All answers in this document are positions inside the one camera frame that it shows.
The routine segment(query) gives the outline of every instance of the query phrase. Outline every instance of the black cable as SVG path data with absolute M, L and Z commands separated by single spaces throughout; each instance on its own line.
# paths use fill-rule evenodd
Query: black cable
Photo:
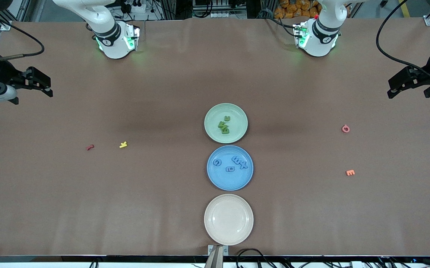
M 392 258 L 388 258 L 388 260 L 389 260 L 389 263 L 391 263 L 391 268 L 397 268 L 395 263 L 392 261 Z
M 308 261 L 307 263 L 303 263 L 299 268 L 304 268 L 304 266 L 307 266 L 308 264 L 312 263 L 312 261 Z
M 405 2 L 407 2 L 408 0 L 403 0 L 401 3 L 399 3 L 399 5 L 397 5 L 392 11 L 391 11 L 391 13 L 389 13 L 389 15 L 387 15 L 387 17 L 386 17 L 386 19 L 382 22 L 382 24 L 380 25 L 380 27 L 379 27 L 379 30 L 377 31 L 377 35 L 376 35 L 376 46 L 377 46 L 377 49 L 379 49 L 379 51 L 384 55 L 384 56 L 386 56 L 386 57 L 388 57 L 389 59 L 391 59 L 391 60 L 393 60 L 393 61 L 396 61 L 396 62 L 398 62 L 398 63 L 402 63 L 402 64 L 404 64 L 404 65 L 406 65 L 406 66 L 411 66 L 412 68 L 415 68 L 415 69 L 417 69 L 417 70 L 419 70 L 419 71 L 421 71 L 422 73 L 424 73 L 424 74 L 426 74 L 427 76 L 429 76 L 430 77 L 430 73 L 428 73 L 428 72 L 426 72 L 423 68 L 421 68 L 421 67 L 419 67 L 419 66 L 416 66 L 415 64 L 412 64 L 412 63 L 408 63 L 407 61 L 403 61 L 403 60 L 400 60 L 400 59 L 397 59 L 397 58 L 395 58 L 395 57 L 393 57 L 393 56 L 391 56 L 391 55 L 389 55 L 389 54 L 387 54 L 381 47 L 380 47 L 380 45 L 379 45 L 379 35 L 380 35 L 380 31 L 383 29 L 383 27 L 384 27 L 384 24 L 386 24 L 386 22 L 387 22 L 387 20 L 389 20 L 389 18 L 390 17 L 392 17 L 392 14 L 394 14 L 394 12 L 396 12 L 398 9 L 399 9 L 399 7 L 401 7 L 402 5 L 404 5 L 404 3 Z
M 236 263 L 237 263 L 237 268 L 240 268 L 240 266 L 238 266 L 238 259 L 240 258 L 240 256 L 243 254 L 243 253 L 245 253 L 246 251 L 256 251 L 264 260 L 265 260 L 265 262 L 266 263 L 268 263 L 268 265 L 269 266 L 271 266 L 272 268 L 277 268 L 276 267 L 276 265 L 274 264 L 274 263 L 272 263 L 271 261 L 268 261 L 267 259 L 266 259 L 266 257 L 258 250 L 258 249 L 256 249 L 256 248 L 244 248 L 244 249 L 241 249 L 239 252 L 238 252 L 238 255 L 237 255 L 237 261 L 236 261 Z
M 34 36 L 32 36 L 31 34 L 23 31 L 22 29 L 19 29 L 18 27 L 16 27 L 15 25 L 11 25 L 10 22 L 8 22 L 7 20 L 2 21 L 0 19 L 0 23 L 1 24 L 5 24 L 8 25 L 10 27 L 12 27 L 13 29 L 21 32 L 22 34 L 25 34 L 26 36 L 28 36 L 29 38 L 33 39 L 34 41 L 36 41 L 36 43 L 38 43 L 41 46 L 41 49 L 38 52 L 34 52 L 34 53 L 23 53 L 23 54 L 17 54 L 17 55 L 12 55 L 12 56 L 6 56 L 6 57 L 2 57 L 0 58 L 1 61 L 5 61 L 5 60 L 14 60 L 14 59 L 19 59 L 19 58 L 23 58 L 23 57 L 31 57 L 31 56 L 37 56 L 41 53 L 44 52 L 44 45 L 43 43 L 41 43 L 38 39 L 36 39 Z
M 386 264 L 384 263 L 384 261 L 383 261 L 380 257 L 377 257 L 377 259 L 379 260 L 379 263 L 380 263 L 380 265 L 382 266 L 382 268 L 388 268 L 388 267 L 386 266 Z
M 403 262 L 400 262 L 400 261 L 397 261 L 398 263 L 400 263 L 402 266 L 404 266 L 405 268 L 412 268 L 412 267 L 410 267 L 410 266 L 408 266 L 407 264 L 405 264 L 405 263 L 403 263 Z
M 159 7 L 160 7 L 162 10 L 167 11 L 167 12 L 169 12 L 169 13 L 172 13 L 174 16 L 177 16 L 177 14 L 175 14 L 173 11 L 170 11 L 170 10 L 168 10 L 168 9 L 164 8 L 164 7 L 162 6 L 162 4 L 161 4 L 161 3 L 156 2 L 156 4 L 158 4 L 158 5 L 159 5 Z
M 98 268 L 99 267 L 99 258 L 100 257 L 97 257 L 94 260 L 92 260 L 91 264 L 89 265 L 89 268 Z
M 285 29 L 285 31 L 286 31 L 289 35 L 294 36 L 294 37 L 298 37 L 298 38 L 301 38 L 301 37 L 302 37 L 301 35 L 293 34 L 293 33 L 291 33 L 290 31 L 288 31 L 288 29 L 286 29 L 286 27 L 285 27 L 285 24 L 283 24 L 283 22 L 281 22 L 281 19 L 278 19 L 278 20 L 279 20 L 279 22 L 281 23 L 281 26 L 283 27 L 283 29 Z
M 201 16 L 198 16 L 196 14 L 193 14 L 194 17 L 200 17 L 200 18 L 204 18 L 204 17 L 208 17 L 208 15 L 210 15 L 212 13 L 212 8 L 213 8 L 213 1 L 210 0 L 210 2 L 207 3 L 207 9 L 205 10 L 204 13 L 202 13 Z
M 163 16 L 163 14 L 162 14 L 162 12 L 160 12 L 160 10 L 159 10 L 159 6 L 157 5 L 157 4 L 155 4 L 155 7 L 157 8 L 157 12 L 159 12 L 159 14 L 160 14 L 160 20 L 164 20 L 164 16 Z
M 343 266 L 341 266 L 341 263 L 339 263 L 339 265 L 336 265 L 336 264 L 334 264 L 332 262 L 323 262 L 323 263 L 326 264 L 327 266 L 331 267 L 331 268 L 333 268 L 333 267 L 336 267 L 336 268 L 349 268 L 350 267 L 350 266 L 343 267 Z
M 271 18 L 271 17 L 260 17 L 260 19 L 267 19 L 267 20 L 271 20 L 272 22 L 275 22 L 275 23 L 276 23 L 276 24 L 278 24 L 279 26 L 284 26 L 284 27 L 286 27 L 286 28 L 290 28 L 290 29 L 295 29 L 295 28 L 296 28 L 295 26 L 292 26 L 292 25 L 283 24 L 283 23 L 281 23 L 281 22 L 279 22 L 279 21 L 277 21 L 277 20 L 275 20 L 275 19 L 273 19 L 273 18 Z

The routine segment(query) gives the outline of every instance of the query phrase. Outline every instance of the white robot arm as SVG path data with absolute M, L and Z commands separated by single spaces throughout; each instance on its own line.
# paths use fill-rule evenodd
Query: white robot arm
M 84 19 L 96 35 L 99 49 L 111 59 L 120 59 L 137 48 L 139 28 L 116 22 L 105 5 L 115 0 L 53 0 Z
M 322 57 L 336 45 L 339 29 L 348 16 L 344 4 L 366 0 L 318 0 L 322 10 L 317 19 L 309 19 L 294 29 L 296 45 L 311 56 Z

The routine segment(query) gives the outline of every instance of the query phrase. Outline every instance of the metal bracket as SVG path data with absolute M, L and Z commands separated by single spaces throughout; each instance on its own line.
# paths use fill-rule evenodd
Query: metal bracket
M 423 15 L 423 18 L 424 18 L 425 26 L 430 26 L 430 21 L 427 20 L 427 16 Z
M 9 31 L 11 29 L 11 25 L 6 25 L 6 24 L 2 24 L 1 25 L 1 27 L 0 27 L 0 31 Z
M 212 245 L 212 248 L 209 246 L 208 251 L 210 254 L 208 255 L 207 262 L 205 263 L 205 268 L 223 268 L 223 255 L 225 254 L 225 246 Z
M 220 245 L 208 245 L 208 255 L 212 253 L 214 246 L 220 246 Z M 223 247 L 223 256 L 228 256 L 228 246 L 222 246 Z

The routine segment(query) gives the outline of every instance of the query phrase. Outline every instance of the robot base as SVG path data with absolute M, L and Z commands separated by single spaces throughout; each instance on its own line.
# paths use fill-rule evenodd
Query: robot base
M 120 59 L 133 50 L 137 50 L 139 43 L 139 28 L 134 29 L 133 25 L 125 22 L 117 22 L 121 26 L 121 35 L 112 46 L 106 46 L 99 42 L 99 49 L 111 59 Z
M 338 35 L 336 34 L 336 37 L 332 38 L 331 41 L 325 40 L 327 41 L 325 44 L 321 43 L 321 40 L 313 34 L 313 24 L 315 21 L 315 19 L 309 19 L 306 22 L 301 22 L 300 25 L 293 25 L 296 27 L 293 29 L 294 34 L 301 35 L 301 37 L 295 37 L 295 43 L 297 47 L 303 49 L 311 56 L 326 56 L 336 45 Z

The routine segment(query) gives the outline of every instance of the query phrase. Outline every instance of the blue plate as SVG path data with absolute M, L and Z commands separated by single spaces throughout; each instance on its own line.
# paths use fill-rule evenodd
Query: blue plate
M 208 158 L 208 178 L 218 188 L 236 191 L 243 188 L 253 176 L 253 161 L 242 148 L 226 145 L 216 149 Z

